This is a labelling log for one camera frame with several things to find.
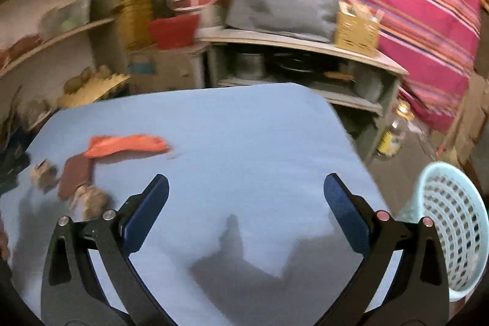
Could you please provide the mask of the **small brown paper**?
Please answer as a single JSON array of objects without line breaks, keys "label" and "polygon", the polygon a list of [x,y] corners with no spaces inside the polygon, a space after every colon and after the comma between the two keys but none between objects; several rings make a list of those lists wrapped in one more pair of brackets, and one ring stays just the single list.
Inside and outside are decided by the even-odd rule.
[{"label": "small brown paper", "polygon": [[44,159],[41,163],[33,166],[30,170],[32,185],[43,193],[56,187],[58,183],[57,167],[50,160]]}]

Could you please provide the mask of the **yellow chopstick basket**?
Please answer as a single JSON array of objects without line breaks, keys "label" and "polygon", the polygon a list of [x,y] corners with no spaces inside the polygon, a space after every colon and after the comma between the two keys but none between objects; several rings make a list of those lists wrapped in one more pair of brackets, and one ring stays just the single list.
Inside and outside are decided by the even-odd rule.
[{"label": "yellow chopstick basket", "polygon": [[375,57],[384,11],[371,10],[353,0],[339,1],[336,15],[335,46],[360,55]]}]

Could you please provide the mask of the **wall shelf boards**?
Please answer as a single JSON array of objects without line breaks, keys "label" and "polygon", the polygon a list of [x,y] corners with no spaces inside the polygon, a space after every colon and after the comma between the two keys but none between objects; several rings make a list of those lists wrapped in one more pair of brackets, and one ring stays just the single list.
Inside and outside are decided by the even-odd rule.
[{"label": "wall shelf boards", "polygon": [[54,98],[84,69],[124,69],[119,0],[1,0],[1,95]]}]

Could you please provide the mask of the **light blue plastic basket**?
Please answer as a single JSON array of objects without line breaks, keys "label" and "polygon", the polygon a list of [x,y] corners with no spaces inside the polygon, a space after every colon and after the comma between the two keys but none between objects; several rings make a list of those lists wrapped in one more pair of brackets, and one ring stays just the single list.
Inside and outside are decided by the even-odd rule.
[{"label": "light blue plastic basket", "polygon": [[488,215],[481,195],[457,167],[428,164],[410,200],[395,216],[403,222],[433,220],[446,263],[449,300],[457,302],[477,286],[487,267]]}]

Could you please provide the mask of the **orange mesh bag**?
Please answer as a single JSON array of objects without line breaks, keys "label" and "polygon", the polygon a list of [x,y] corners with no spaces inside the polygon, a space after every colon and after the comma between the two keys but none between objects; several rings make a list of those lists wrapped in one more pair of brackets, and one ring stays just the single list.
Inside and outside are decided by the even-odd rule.
[{"label": "orange mesh bag", "polygon": [[84,156],[100,159],[121,152],[163,153],[171,146],[162,137],[137,134],[131,136],[95,136],[90,139]]}]

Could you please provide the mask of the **grey wooden shelf unit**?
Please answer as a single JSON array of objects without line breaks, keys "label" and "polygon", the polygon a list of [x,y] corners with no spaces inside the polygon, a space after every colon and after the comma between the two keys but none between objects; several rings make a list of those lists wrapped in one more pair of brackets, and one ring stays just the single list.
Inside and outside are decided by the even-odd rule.
[{"label": "grey wooden shelf unit", "polygon": [[380,52],[373,56],[332,44],[231,28],[201,28],[212,87],[297,83],[339,113],[356,152],[372,160],[407,70]]}]

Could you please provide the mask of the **red plastic basket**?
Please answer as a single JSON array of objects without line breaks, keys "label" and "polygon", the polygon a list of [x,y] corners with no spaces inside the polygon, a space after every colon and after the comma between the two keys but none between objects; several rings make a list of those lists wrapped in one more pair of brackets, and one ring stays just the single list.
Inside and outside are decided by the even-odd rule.
[{"label": "red plastic basket", "polygon": [[159,49],[180,49],[194,44],[200,16],[182,14],[148,22],[148,32]]}]

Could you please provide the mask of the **cooking oil bottle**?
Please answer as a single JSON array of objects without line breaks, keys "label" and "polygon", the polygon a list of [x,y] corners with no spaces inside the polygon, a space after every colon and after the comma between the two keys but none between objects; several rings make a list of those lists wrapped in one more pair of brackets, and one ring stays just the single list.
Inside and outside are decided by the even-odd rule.
[{"label": "cooking oil bottle", "polygon": [[404,145],[410,122],[413,119],[414,114],[410,105],[404,100],[400,100],[376,147],[375,154],[378,158],[386,160],[398,155]]}]

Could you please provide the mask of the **cardboard box under basket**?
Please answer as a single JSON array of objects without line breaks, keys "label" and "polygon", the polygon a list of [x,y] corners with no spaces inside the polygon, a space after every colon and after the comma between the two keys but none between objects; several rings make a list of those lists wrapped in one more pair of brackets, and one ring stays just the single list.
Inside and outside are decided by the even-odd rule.
[{"label": "cardboard box under basket", "polygon": [[129,53],[130,93],[204,89],[208,47],[206,43],[178,49],[159,49],[153,45]]}]

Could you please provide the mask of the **yellow egg tray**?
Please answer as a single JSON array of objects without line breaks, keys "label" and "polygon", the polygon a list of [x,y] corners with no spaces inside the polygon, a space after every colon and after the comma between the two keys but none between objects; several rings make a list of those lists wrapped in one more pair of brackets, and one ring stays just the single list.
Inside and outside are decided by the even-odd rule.
[{"label": "yellow egg tray", "polygon": [[59,109],[77,108],[114,97],[128,88],[129,75],[113,74],[107,79],[93,77],[76,92],[63,94],[57,99]]}]

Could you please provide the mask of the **large yellow oil jug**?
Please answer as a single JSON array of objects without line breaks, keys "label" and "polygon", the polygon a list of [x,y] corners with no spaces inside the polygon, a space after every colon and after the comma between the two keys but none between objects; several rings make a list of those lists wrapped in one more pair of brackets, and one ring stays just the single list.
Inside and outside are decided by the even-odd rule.
[{"label": "large yellow oil jug", "polygon": [[153,20],[152,0],[120,0],[119,31],[123,47],[132,52],[152,43],[148,23]]}]

